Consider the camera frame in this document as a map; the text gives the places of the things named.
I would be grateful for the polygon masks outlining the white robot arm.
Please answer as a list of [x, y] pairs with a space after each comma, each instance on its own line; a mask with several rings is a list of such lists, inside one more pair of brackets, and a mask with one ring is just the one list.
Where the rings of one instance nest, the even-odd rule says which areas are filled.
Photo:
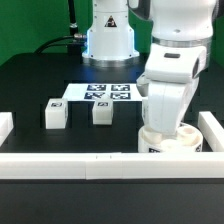
[[221, 0], [92, 0], [83, 59], [102, 67], [136, 60], [128, 13], [151, 21], [150, 54], [137, 87], [148, 97], [146, 123], [156, 132], [173, 134], [208, 66], [212, 22], [220, 6]]

